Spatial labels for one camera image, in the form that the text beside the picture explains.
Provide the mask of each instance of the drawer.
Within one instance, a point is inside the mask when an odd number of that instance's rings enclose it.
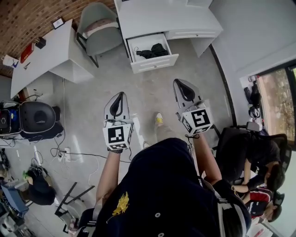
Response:
[[[173,66],[179,54],[172,54],[164,34],[129,39],[128,46],[132,63],[130,64],[134,73],[150,71],[158,68]],[[136,54],[137,51],[151,50],[154,44],[160,43],[169,55],[146,59]]]
[[[208,30],[180,30],[165,32],[166,39],[181,39],[181,38],[215,38],[218,35],[216,31]]]

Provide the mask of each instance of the window frame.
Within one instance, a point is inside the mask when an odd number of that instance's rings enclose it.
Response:
[[[261,77],[266,74],[273,73],[277,70],[284,69],[288,78],[289,86],[290,86],[290,91],[291,91],[291,96],[292,96],[292,102],[293,102],[293,108],[294,108],[294,126],[296,130],[296,77],[294,75],[293,69],[296,69],[296,59],[291,60],[289,62],[285,62],[283,64],[280,64],[278,66],[275,66],[273,68],[270,68],[268,70],[265,70],[261,73],[258,73],[257,76]],[[260,106],[261,109],[261,115],[263,116],[263,111],[262,111],[262,105]],[[288,140],[289,146],[291,146],[293,151],[296,151],[296,132],[295,132],[295,137],[294,141]]]

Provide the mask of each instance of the white desk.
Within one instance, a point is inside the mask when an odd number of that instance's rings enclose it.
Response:
[[[19,62],[13,70],[11,98],[48,71],[74,83],[95,77],[96,67],[77,44],[72,20],[43,38],[46,45],[42,49],[35,47],[24,63]]]
[[[134,73],[174,65],[178,54],[157,57],[139,61],[134,49],[143,36],[154,33],[163,33],[163,46],[167,40],[190,38],[198,56],[207,49],[212,41],[223,31],[221,25],[206,7],[188,6],[187,0],[129,0],[122,2],[115,0],[121,32]],[[135,41],[131,38],[142,37]],[[149,50],[150,44],[139,50]]]

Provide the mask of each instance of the brick wall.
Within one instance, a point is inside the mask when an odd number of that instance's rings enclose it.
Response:
[[[103,2],[115,11],[113,0],[0,0],[0,56],[19,58],[33,39],[53,30],[52,21],[74,19],[90,2]],[[0,75],[12,77],[12,68],[0,62]]]

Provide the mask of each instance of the gray floor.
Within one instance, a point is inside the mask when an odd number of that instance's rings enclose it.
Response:
[[[133,118],[139,120],[139,136],[150,143],[155,143],[154,112],[162,111],[164,121],[171,126],[180,137],[184,137],[185,128],[178,121],[175,112],[178,109],[173,93],[175,78],[190,81],[198,86],[204,99],[209,99],[214,122],[218,129],[232,125],[229,114],[229,105],[215,60],[210,52],[198,58],[193,46],[187,39],[170,40],[172,53],[179,53],[179,58],[173,67],[157,69],[140,74],[133,74],[129,60],[126,58],[124,47],[113,49],[99,58],[98,77],[83,84],[74,84],[66,81],[65,111],[63,109],[63,83],[55,81],[55,95],[52,104],[62,109],[61,122],[66,128],[66,139],[61,148],[70,147],[72,152],[93,153],[107,155],[107,149],[102,133],[104,106],[109,99],[120,91],[128,97],[129,111]],[[217,137],[213,130],[207,133],[211,146],[217,144]],[[21,178],[23,170],[27,170],[31,158],[34,157],[34,145],[43,156],[43,166],[49,171],[59,198],[67,193],[73,183],[78,182],[74,193],[79,193],[89,187],[90,183],[97,185],[105,159],[93,156],[74,156],[77,160],[66,165],[59,162],[50,154],[50,149],[56,147],[55,141],[44,140],[30,146],[21,145],[18,149],[7,149],[6,153],[12,163],[12,174]],[[137,133],[133,133],[131,150],[132,157],[141,149]],[[129,151],[122,154],[122,160],[129,160]],[[127,172],[129,164],[121,163],[119,180]],[[95,201],[95,189],[83,198],[87,207],[92,207]],[[54,216],[54,206],[38,206],[33,204],[26,216],[28,226],[37,236],[63,236],[63,223]]]

